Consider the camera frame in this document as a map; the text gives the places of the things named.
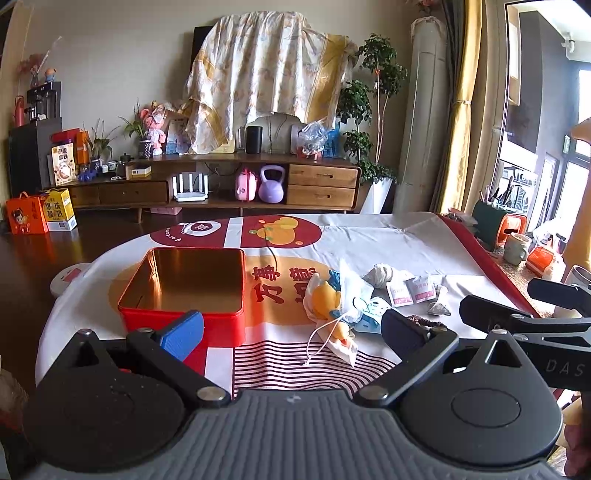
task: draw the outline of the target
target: printed tablecloth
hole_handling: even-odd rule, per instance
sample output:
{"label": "printed tablecloth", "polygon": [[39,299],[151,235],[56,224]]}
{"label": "printed tablecloth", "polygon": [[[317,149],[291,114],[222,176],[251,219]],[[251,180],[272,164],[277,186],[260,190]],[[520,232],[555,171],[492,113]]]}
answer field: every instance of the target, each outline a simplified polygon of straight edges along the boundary
{"label": "printed tablecloth", "polygon": [[[468,294],[531,310],[462,229],[427,212],[261,215],[181,223],[136,238],[95,260],[56,301],[40,340],[37,382],[77,330],[91,328],[101,339],[126,335],[118,299],[150,248],[225,247],[241,248],[246,255],[246,342],[237,348],[204,349],[198,369],[233,393],[241,388],[344,388],[352,393],[400,359],[381,336],[357,333],[355,367],[328,349],[310,366],[302,366],[316,326],[302,305],[307,280],[314,272],[327,278],[341,258],[360,275],[376,263],[432,275],[449,289],[452,316],[426,315],[428,302],[400,312],[441,320],[464,338],[485,335],[464,325],[458,315],[459,303]],[[311,351],[321,344],[315,336]]]}

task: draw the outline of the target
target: white router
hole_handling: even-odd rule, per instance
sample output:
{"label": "white router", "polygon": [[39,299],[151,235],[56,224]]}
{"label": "white router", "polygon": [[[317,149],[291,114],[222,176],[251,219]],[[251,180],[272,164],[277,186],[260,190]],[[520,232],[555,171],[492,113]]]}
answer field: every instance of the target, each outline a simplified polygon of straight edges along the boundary
{"label": "white router", "polygon": [[207,175],[199,174],[199,190],[193,191],[193,174],[189,174],[189,191],[183,190],[183,174],[178,174],[178,191],[177,191],[177,177],[173,177],[173,198],[177,202],[202,202],[207,200],[209,189],[207,187]]}

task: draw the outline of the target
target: striped pattern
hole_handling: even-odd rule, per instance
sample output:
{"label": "striped pattern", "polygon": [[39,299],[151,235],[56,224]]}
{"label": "striped pattern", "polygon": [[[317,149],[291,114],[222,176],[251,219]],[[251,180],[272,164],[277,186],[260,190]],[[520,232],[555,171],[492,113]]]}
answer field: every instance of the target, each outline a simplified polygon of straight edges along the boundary
{"label": "striped pattern", "polygon": [[[310,343],[310,352],[320,342]],[[311,390],[343,388],[350,396],[393,368],[395,364],[378,356],[357,353],[355,367],[338,358],[328,348],[315,355],[309,367],[306,343],[276,343],[263,340],[234,349],[234,395],[243,388]]]}

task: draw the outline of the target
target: tree plant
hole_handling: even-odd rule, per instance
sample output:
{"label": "tree plant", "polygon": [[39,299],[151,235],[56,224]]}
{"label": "tree plant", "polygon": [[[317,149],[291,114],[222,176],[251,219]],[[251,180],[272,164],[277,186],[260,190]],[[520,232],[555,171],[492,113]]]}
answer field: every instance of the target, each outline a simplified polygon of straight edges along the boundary
{"label": "tree plant", "polygon": [[137,105],[134,106],[134,119],[130,122],[122,116],[120,116],[119,118],[121,118],[126,123],[125,128],[123,129],[124,134],[128,134],[130,138],[131,135],[136,134],[141,140],[143,140],[144,138],[146,138],[147,132],[144,126],[144,121],[139,116],[140,112],[141,110],[139,108],[138,99]]}
{"label": "tree plant", "polygon": [[[82,128],[86,130],[84,122],[82,122]],[[88,146],[91,159],[101,158],[104,152],[108,153],[106,160],[113,155],[113,148],[109,145],[112,140],[110,136],[118,128],[119,126],[115,127],[105,135],[105,121],[100,118],[96,121],[94,128],[90,127],[90,132],[88,132],[88,137],[86,138],[86,145]]]}
{"label": "tree plant", "polygon": [[[386,178],[395,178],[394,171],[379,165],[384,141],[384,115],[388,100],[402,88],[408,76],[407,70],[397,64],[396,50],[390,45],[389,38],[372,34],[358,51],[363,55],[361,69],[369,70],[374,80],[373,88],[360,80],[347,82],[341,90],[337,105],[337,117],[346,124],[349,119],[355,123],[355,130],[345,132],[345,151],[357,159],[361,168],[362,181],[374,182]],[[369,159],[369,153],[374,146],[369,135],[359,130],[362,122],[371,123],[374,116],[369,95],[373,94],[377,108],[377,138],[374,160]]]}

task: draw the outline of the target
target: drawer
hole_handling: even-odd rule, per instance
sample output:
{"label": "drawer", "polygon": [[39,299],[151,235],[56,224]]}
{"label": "drawer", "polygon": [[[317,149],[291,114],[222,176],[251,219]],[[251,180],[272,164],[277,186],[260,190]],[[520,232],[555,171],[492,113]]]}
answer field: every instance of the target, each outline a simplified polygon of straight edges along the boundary
{"label": "drawer", "polygon": [[350,208],[355,199],[355,189],[338,187],[287,186],[288,205],[313,205]]}
{"label": "drawer", "polygon": [[357,186],[357,172],[357,168],[290,165],[288,184],[354,189]]}
{"label": "drawer", "polygon": [[88,207],[100,204],[99,188],[97,185],[84,185],[79,187],[68,187],[72,206]]}
{"label": "drawer", "polygon": [[168,202],[168,183],[165,181],[129,181],[98,187],[101,205]]}

